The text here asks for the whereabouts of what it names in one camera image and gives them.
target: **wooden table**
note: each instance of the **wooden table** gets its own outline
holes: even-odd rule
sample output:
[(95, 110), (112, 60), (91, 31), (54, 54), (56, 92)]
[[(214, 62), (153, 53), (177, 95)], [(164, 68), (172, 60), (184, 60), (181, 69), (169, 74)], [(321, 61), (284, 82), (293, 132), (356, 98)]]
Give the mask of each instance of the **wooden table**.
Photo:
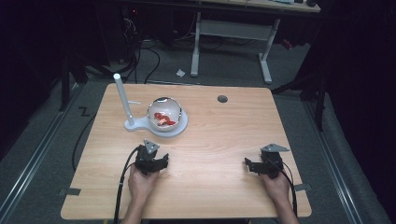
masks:
[[(260, 148), (271, 143), (290, 147), (271, 92), (264, 88), (124, 85), (136, 118), (146, 115), (151, 101), (177, 99), (189, 116), (187, 129), (174, 138), (149, 131), (127, 132), (115, 84), (110, 84), (92, 126), (62, 209), (65, 219), (113, 218), (118, 183), (124, 163), (143, 140), (159, 144), (157, 158), (169, 153), (143, 218), (276, 217), (273, 202), (244, 158), (260, 161)], [(227, 103), (218, 101), (228, 97)], [(294, 184), (302, 180), (291, 152), (281, 152)], [(131, 195), (122, 191), (120, 217)], [(297, 192), (299, 217), (311, 214), (305, 192)]]

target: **white vertical rod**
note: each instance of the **white vertical rod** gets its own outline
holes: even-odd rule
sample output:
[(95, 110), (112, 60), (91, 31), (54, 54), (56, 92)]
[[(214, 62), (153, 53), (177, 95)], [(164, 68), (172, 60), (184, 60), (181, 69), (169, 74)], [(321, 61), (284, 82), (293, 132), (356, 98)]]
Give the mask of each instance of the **white vertical rod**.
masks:
[(126, 99), (125, 90), (124, 90), (122, 82), (121, 82), (121, 76), (120, 76), (120, 74), (116, 73), (116, 74), (114, 74), (113, 77), (114, 77), (114, 80), (116, 81), (117, 89), (119, 90), (120, 98), (121, 98), (122, 105), (125, 110), (126, 118), (128, 119), (128, 123), (129, 123), (129, 125), (133, 126), (134, 125), (134, 117), (132, 116), (131, 108), (129, 108), (128, 100)]

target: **gray floor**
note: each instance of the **gray floor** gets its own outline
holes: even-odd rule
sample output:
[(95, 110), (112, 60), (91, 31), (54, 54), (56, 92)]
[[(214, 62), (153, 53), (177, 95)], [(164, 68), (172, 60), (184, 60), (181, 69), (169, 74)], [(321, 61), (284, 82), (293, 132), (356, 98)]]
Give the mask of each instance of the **gray floor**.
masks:
[[(309, 50), (308, 45), (293, 49), (273, 45), (268, 58), (273, 83), (266, 85), (257, 59), (257, 53), (264, 44), (249, 42), (236, 45), (232, 42), (241, 44), (246, 41), (228, 41), (221, 46), (217, 43), (203, 44), (198, 77), (189, 76), (191, 45), (174, 45), (171, 48), (161, 43), (145, 42), (145, 47), (154, 46), (151, 49), (160, 55), (160, 65), (148, 82), (274, 89), (294, 79)], [(186, 45), (190, 42), (177, 43)], [(146, 49), (141, 50), (140, 59), (137, 82), (142, 83), (158, 59)], [(178, 69), (185, 71), (186, 75), (178, 77)], [(18, 142), (0, 163), (0, 202), (9, 202), (10, 199), (13, 202), (3, 203), (0, 222), (104, 223), (103, 220), (63, 220), (60, 212), (64, 196), (59, 192), (71, 183), (73, 150), (77, 147), (75, 162), (78, 163), (91, 125), (79, 142), (78, 137), (97, 111), (106, 85), (111, 82), (110, 78), (90, 76), (86, 85), (74, 88), (73, 103), (63, 113), (58, 111), (61, 88), (57, 85), (48, 101), (34, 113)], [(128, 82), (135, 82), (134, 74)], [(301, 223), (390, 223), (350, 151), (329, 97), (326, 98), (322, 133), (312, 121), (315, 102), (301, 102), (297, 91), (286, 91), (274, 97), (301, 177), (312, 188), (307, 195), (313, 212), (310, 217), (301, 217)], [(89, 116), (83, 116), (83, 108)], [(48, 129), (54, 130), (54, 134), (46, 135)], [(13, 189), (18, 183), (21, 189)], [(257, 218), (253, 223), (277, 223), (277, 220)]]

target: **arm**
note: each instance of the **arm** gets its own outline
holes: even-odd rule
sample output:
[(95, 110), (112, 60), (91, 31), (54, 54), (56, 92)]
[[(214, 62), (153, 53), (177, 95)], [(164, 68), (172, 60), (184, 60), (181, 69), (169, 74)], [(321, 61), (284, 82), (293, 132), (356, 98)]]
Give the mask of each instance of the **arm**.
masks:
[(143, 175), (136, 170), (134, 165), (131, 166), (128, 186), (132, 194), (132, 200), (128, 205), (125, 218), (122, 224), (139, 224), (142, 218), (143, 209), (149, 198), (150, 193), (154, 189), (155, 181), (160, 172), (148, 173)]
[(268, 194), (274, 201), (280, 222), (284, 224), (298, 224), (293, 208), (289, 201), (289, 182), (285, 176), (279, 174), (277, 178), (271, 179), (268, 175), (260, 175)]

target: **table hole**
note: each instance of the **table hole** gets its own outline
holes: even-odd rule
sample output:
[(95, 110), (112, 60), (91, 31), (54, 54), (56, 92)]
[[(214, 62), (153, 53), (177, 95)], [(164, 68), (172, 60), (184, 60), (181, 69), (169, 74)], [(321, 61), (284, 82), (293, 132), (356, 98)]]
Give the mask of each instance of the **table hole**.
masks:
[(227, 103), (228, 98), (227, 98), (227, 96), (225, 96), (225, 95), (220, 95), (220, 96), (218, 96), (218, 101), (219, 101), (220, 103)]

